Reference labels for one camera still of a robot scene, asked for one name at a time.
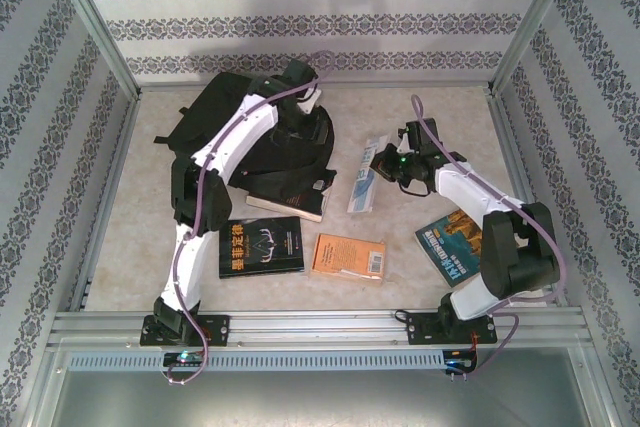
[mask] beige floor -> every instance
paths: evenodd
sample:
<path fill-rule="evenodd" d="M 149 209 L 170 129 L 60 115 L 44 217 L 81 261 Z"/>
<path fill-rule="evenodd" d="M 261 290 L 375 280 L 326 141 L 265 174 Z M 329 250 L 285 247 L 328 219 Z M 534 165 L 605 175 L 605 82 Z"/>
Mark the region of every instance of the beige floor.
<path fill-rule="evenodd" d="M 363 286 L 308 273 L 220 280 L 216 237 L 209 250 L 210 266 L 202 279 L 202 309 L 393 309 L 439 304 L 448 287 L 413 233 L 452 212 L 451 202 L 438 195 L 410 197 L 397 185 L 380 179 L 373 212 L 346 213 L 366 139 L 394 132 L 413 120 L 409 98 L 414 92 L 421 96 L 426 114 L 435 117 L 445 145 L 465 155 L 478 172 L 511 193 L 481 88 L 326 90 L 321 103 L 336 132 L 329 167 L 336 169 L 338 176 L 323 222 L 302 221 L 307 271 L 320 232 L 384 241 L 383 285 Z M 189 106 L 197 95 L 191 91 L 143 95 L 87 310 L 149 311 L 164 287 L 175 241 L 169 184 L 173 154 L 165 146 L 153 144 L 153 139 L 167 135 L 180 119 L 178 109 Z M 245 192 L 230 191 L 232 218 L 275 215 L 248 207 Z"/>

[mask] blue book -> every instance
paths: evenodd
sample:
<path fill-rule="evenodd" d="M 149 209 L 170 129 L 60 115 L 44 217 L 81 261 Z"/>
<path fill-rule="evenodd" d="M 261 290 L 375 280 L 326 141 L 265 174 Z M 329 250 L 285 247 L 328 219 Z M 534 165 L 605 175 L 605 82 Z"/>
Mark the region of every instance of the blue book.
<path fill-rule="evenodd" d="M 418 230 L 416 239 L 450 287 L 480 271 L 482 229 L 462 210 Z"/>

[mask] striped wall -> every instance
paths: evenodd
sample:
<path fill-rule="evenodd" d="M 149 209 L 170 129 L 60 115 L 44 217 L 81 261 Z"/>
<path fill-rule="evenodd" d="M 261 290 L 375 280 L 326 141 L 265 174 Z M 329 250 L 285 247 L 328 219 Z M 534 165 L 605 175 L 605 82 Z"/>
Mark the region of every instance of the striped wall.
<path fill-rule="evenodd" d="M 622 425 L 640 425 L 639 5 L 554 0 L 502 92 Z"/>
<path fill-rule="evenodd" d="M 68 300 L 129 100 L 70 0 L 0 0 L 0 426 Z"/>
<path fill-rule="evenodd" d="M 280 70 L 323 49 L 338 81 L 488 81 L 532 0 L 94 1 L 148 85 Z"/>

